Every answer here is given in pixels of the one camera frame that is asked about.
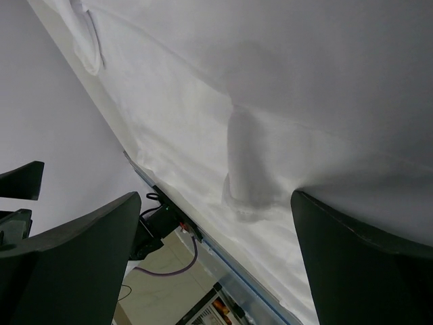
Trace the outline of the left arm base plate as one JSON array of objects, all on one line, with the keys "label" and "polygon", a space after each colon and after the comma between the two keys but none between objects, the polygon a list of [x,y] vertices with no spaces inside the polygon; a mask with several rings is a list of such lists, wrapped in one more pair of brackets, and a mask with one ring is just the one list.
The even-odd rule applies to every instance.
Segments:
[{"label": "left arm base plate", "polygon": [[202,242],[203,235],[196,223],[181,210],[158,186],[146,194],[148,200],[159,203],[156,208],[148,209],[139,216],[137,231],[129,255],[130,261],[142,261],[150,253],[164,246],[162,240],[177,228],[191,234]]}]

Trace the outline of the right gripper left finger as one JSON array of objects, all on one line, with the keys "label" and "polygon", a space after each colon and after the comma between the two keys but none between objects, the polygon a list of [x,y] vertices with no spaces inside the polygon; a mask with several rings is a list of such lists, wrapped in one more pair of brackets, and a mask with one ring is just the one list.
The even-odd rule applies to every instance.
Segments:
[{"label": "right gripper left finger", "polygon": [[2,247],[1,323],[111,324],[140,208],[130,192]]}]

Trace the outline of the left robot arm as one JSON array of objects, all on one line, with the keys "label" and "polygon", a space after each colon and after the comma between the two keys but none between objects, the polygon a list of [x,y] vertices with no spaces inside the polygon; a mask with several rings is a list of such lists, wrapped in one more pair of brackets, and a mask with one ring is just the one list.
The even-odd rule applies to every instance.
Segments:
[{"label": "left robot arm", "polygon": [[[32,161],[1,174],[1,197],[20,200],[39,199],[45,163]],[[32,211],[1,211],[1,246],[14,245],[29,237]]]}]

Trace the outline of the white t shirt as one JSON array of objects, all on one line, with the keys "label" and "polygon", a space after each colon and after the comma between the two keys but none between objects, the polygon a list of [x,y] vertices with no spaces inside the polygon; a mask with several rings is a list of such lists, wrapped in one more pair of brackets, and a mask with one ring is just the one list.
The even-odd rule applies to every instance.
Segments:
[{"label": "white t shirt", "polygon": [[431,1],[38,1],[131,158],[302,324],[290,199],[432,243]]}]

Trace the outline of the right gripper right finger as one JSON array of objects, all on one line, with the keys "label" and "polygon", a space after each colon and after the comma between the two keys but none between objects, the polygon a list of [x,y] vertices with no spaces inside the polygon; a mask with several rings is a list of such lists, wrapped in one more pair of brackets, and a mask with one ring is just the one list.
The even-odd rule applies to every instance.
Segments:
[{"label": "right gripper right finger", "polygon": [[296,190],[291,208],[320,324],[431,324],[432,247]]}]

